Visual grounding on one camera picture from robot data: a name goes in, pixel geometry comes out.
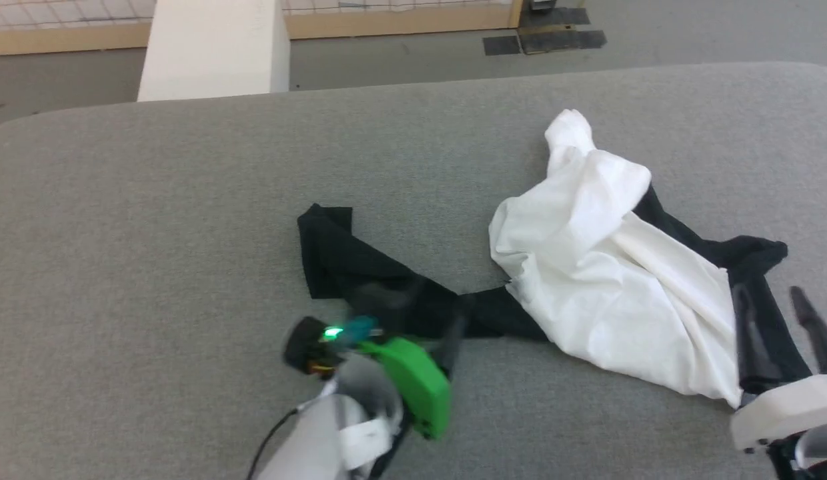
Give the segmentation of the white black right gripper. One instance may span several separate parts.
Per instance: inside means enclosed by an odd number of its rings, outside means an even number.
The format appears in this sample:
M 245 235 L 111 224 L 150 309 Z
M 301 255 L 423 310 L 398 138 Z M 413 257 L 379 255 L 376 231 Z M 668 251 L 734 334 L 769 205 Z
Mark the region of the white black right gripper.
M 739 384 L 746 395 L 758 395 L 731 417 L 730 433 L 737 450 L 755 449 L 761 440 L 771 443 L 827 425 L 827 323 L 801 287 L 791 287 L 790 297 L 821 374 L 779 386 L 784 375 L 770 358 L 760 332 L 757 304 L 746 286 L 732 289 Z

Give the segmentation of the white rectangular pillar block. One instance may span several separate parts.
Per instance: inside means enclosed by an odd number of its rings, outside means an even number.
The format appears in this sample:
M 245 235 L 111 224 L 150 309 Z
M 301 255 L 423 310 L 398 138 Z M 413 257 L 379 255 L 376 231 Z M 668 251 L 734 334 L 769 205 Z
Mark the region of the white rectangular pillar block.
M 157 0 L 138 101 L 289 91 L 280 0 Z

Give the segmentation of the small black floor mat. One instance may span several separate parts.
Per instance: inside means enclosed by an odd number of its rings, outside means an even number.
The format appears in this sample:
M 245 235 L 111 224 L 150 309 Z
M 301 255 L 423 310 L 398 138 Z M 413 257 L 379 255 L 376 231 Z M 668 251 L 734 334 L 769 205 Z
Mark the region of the small black floor mat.
M 501 57 L 502 55 L 519 55 L 522 53 L 517 35 L 484 37 L 482 45 L 486 57 Z

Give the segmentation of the white shirt with black sleeves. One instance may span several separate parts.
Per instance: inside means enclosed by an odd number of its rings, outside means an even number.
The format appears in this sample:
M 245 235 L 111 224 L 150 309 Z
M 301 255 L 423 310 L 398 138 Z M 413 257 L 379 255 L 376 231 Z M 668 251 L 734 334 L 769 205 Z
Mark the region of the white shirt with black sleeves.
M 502 201 L 488 228 L 507 285 L 456 294 L 353 236 L 349 207 L 313 205 L 297 221 L 309 294 L 350 304 L 368 283 L 422 281 L 404 335 L 443 337 L 463 300 L 468 338 L 550 341 L 596 367 L 737 408 L 731 289 L 743 285 L 783 373 L 809 373 L 766 280 L 788 256 L 785 243 L 697 235 L 663 209 L 648 168 L 596 148 L 578 110 L 557 115 L 545 140 L 544 180 Z

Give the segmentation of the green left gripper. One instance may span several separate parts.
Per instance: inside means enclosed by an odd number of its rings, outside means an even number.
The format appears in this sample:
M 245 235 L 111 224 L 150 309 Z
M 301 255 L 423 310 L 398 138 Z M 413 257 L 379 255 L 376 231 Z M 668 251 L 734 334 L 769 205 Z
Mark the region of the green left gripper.
M 422 291 L 422 281 L 402 289 L 368 283 L 353 291 L 350 312 L 377 322 L 404 322 Z M 437 346 L 437 362 L 417 343 L 394 337 L 385 343 L 362 341 L 357 349 L 375 359 L 398 390 L 411 415 L 413 428 L 426 439 L 437 440 L 450 420 L 450 380 L 468 328 L 468 313 L 454 313 Z

